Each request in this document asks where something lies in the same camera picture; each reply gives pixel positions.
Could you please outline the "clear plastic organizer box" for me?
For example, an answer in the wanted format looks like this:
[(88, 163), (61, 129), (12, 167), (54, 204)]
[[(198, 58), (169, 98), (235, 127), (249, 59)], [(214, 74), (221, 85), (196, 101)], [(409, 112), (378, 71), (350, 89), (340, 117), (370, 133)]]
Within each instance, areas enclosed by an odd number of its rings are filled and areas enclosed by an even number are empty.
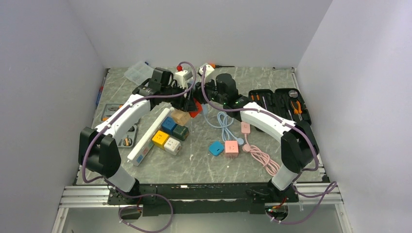
[(125, 71), (124, 76), (136, 85), (140, 85), (152, 77), (153, 71), (154, 68), (149, 66), (147, 62), (139, 61), (133, 66), (130, 66)]

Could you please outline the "light blue power strip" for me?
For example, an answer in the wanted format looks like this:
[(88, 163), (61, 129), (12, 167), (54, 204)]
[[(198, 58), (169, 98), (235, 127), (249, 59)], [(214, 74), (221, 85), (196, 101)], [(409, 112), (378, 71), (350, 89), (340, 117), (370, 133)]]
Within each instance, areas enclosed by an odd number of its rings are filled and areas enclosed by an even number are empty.
[(240, 137), (236, 137), (229, 129), (229, 127), (234, 123), (234, 119), (232, 118), (231, 121), (230, 117), (224, 111), (220, 111), (217, 113), (216, 118), (219, 125), (213, 125), (207, 118), (208, 115), (208, 106), (206, 104), (202, 104), (202, 115), (206, 123), (215, 129), (221, 130), (221, 138), (223, 142), (226, 141), (236, 141), (239, 146), (244, 144), (244, 140)]

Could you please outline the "beige cube socket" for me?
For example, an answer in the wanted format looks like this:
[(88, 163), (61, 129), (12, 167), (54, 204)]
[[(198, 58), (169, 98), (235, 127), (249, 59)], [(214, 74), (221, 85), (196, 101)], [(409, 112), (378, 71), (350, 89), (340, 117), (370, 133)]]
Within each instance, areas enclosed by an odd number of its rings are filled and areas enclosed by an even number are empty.
[(186, 126), (186, 124), (192, 119), (188, 112), (183, 112), (178, 109), (171, 112), (171, 118), (180, 126)]

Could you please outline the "blue cube socket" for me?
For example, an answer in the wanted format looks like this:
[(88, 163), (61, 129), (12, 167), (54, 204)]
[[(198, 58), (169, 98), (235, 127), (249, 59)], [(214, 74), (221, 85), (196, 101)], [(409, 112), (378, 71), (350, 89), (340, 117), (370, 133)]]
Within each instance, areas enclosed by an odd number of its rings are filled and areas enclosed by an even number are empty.
[(162, 122), (161, 128), (163, 132), (172, 135), (172, 132), (175, 129), (176, 125), (176, 122), (170, 116), (168, 116)]

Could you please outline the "dark green cube socket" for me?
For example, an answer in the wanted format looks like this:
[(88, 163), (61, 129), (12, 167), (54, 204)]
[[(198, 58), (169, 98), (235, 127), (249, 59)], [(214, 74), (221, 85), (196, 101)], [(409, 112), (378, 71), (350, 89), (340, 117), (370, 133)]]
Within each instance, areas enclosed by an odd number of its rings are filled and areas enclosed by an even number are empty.
[(185, 141), (189, 135), (189, 129), (186, 126), (177, 124), (172, 131), (172, 135), (180, 141)]

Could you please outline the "yellow cube socket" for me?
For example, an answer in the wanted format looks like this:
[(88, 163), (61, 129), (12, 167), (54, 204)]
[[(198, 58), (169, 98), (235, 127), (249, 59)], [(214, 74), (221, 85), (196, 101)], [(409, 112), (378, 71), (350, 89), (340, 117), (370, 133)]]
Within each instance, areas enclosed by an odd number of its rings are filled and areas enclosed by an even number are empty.
[(157, 146), (158, 148), (161, 148), (162, 150), (164, 150), (164, 145), (166, 144), (166, 142), (168, 141), (170, 135), (158, 130), (154, 136), (152, 137), (152, 142), (155, 146)]

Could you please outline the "light blue plug adapter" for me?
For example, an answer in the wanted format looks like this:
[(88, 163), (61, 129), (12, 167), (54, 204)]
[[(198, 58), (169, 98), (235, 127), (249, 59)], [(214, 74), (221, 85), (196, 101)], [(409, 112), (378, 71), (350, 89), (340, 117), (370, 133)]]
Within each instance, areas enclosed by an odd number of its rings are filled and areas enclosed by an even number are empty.
[(213, 156), (219, 156), (224, 151), (224, 145), (220, 141), (215, 141), (209, 146), (208, 151)]

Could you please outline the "pink cube socket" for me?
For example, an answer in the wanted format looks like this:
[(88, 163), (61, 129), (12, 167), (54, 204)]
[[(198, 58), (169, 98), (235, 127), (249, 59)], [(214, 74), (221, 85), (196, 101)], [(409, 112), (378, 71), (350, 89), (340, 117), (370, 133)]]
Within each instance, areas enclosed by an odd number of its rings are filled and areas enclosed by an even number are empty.
[(239, 145), (237, 141), (226, 140), (224, 142), (224, 156), (229, 159), (235, 159), (239, 154)]

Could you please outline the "white cube socket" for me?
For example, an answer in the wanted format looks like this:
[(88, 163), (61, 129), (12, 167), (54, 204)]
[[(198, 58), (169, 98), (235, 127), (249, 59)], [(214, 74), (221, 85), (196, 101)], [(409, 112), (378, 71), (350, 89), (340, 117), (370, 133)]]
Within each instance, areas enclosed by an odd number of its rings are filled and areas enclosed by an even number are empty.
[(181, 149), (181, 143), (175, 138), (169, 137), (164, 144), (164, 150), (171, 155), (176, 156)]

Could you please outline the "grey tool tray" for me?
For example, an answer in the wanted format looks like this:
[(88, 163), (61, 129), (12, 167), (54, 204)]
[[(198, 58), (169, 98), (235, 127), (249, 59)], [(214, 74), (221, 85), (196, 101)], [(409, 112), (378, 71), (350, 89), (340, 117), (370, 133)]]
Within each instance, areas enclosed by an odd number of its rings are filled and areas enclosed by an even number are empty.
[[(122, 107), (120, 103), (107, 103), (103, 108), (101, 114), (101, 122), (108, 120), (117, 110)], [(135, 145), (135, 140), (138, 132), (139, 121), (131, 126), (131, 128), (125, 133), (125, 135), (117, 140), (118, 147), (120, 148), (132, 148)]]

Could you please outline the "black tool case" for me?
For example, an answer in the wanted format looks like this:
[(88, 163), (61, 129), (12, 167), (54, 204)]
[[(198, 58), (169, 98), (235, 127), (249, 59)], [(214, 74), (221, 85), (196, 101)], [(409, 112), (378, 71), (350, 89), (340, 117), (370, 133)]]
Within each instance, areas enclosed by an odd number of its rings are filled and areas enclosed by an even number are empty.
[(305, 121), (311, 124), (305, 101), (296, 88), (255, 89), (248, 93), (254, 102), (265, 110), (282, 118), (295, 122)]

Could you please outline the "white power strip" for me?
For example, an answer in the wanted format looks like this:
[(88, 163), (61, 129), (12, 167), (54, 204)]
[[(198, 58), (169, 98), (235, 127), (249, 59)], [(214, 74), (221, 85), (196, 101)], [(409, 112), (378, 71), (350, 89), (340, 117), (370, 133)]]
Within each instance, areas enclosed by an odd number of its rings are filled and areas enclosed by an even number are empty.
[(139, 166), (151, 148), (154, 146), (152, 138), (160, 130), (163, 121), (170, 116), (170, 108), (164, 108), (160, 115), (153, 121), (151, 126), (136, 143), (135, 147), (127, 155), (127, 162)]

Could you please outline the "pink power strip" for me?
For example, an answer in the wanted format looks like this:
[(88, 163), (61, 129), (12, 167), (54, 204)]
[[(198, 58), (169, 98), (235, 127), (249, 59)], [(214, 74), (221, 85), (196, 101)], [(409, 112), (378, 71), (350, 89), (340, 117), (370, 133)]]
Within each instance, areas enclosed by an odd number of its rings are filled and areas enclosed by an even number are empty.
[(244, 145), (242, 146), (242, 150), (244, 152), (248, 152), (251, 156), (257, 160), (259, 163), (262, 164), (263, 168), (267, 171), (267, 173), (271, 176), (274, 176), (280, 169), (280, 165), (275, 162), (269, 154), (263, 152), (255, 145), (251, 145), (248, 141), (248, 135), (251, 132), (250, 124), (246, 122), (240, 123), (241, 133), (244, 135)]

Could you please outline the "red cube socket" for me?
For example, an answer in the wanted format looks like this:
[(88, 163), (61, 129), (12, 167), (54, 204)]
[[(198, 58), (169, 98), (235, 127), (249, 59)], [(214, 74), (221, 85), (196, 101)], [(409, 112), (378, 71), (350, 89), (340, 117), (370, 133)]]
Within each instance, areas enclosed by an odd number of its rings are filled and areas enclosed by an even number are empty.
[(195, 118), (197, 115), (199, 115), (203, 111), (202, 105), (197, 100), (194, 100), (194, 103), (195, 103), (195, 106), (196, 106), (196, 110), (189, 112), (189, 115), (192, 118)]

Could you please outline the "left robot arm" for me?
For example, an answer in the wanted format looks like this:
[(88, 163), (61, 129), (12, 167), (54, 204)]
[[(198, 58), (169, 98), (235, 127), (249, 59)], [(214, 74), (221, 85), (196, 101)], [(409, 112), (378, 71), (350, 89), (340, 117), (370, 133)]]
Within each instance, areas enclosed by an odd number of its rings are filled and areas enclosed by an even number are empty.
[(183, 104), (186, 109), (194, 88), (195, 83), (179, 87), (171, 71), (155, 68), (152, 76), (136, 87), (126, 103), (109, 119), (95, 128), (85, 127), (81, 131), (78, 162), (83, 181), (95, 181), (87, 179), (86, 171), (96, 172), (99, 179), (105, 179), (117, 188), (126, 203), (135, 203), (140, 196), (139, 181), (122, 167), (118, 142), (139, 119), (162, 102)]

